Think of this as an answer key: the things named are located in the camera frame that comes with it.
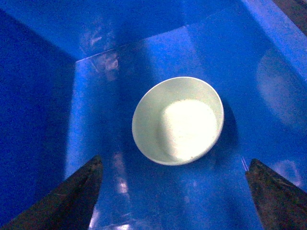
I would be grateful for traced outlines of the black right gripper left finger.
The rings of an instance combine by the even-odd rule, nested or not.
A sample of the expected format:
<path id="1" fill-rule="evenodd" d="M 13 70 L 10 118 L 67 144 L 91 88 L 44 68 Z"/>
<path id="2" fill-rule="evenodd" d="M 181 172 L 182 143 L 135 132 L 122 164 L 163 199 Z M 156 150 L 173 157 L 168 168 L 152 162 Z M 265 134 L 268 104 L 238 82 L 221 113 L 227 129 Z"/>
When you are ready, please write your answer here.
<path id="1" fill-rule="evenodd" d="M 102 159 L 96 155 L 40 201 L 2 226 L 2 229 L 88 229 L 102 178 Z"/>

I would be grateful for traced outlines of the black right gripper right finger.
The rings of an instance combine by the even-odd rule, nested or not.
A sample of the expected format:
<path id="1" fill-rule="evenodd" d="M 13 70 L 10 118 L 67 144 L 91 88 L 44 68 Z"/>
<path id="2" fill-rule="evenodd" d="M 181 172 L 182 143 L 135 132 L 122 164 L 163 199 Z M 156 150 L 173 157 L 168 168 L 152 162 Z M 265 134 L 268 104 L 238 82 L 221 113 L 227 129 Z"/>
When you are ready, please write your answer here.
<path id="1" fill-rule="evenodd" d="M 258 159 L 252 159 L 245 176 L 265 230 L 305 230 L 307 193 Z"/>

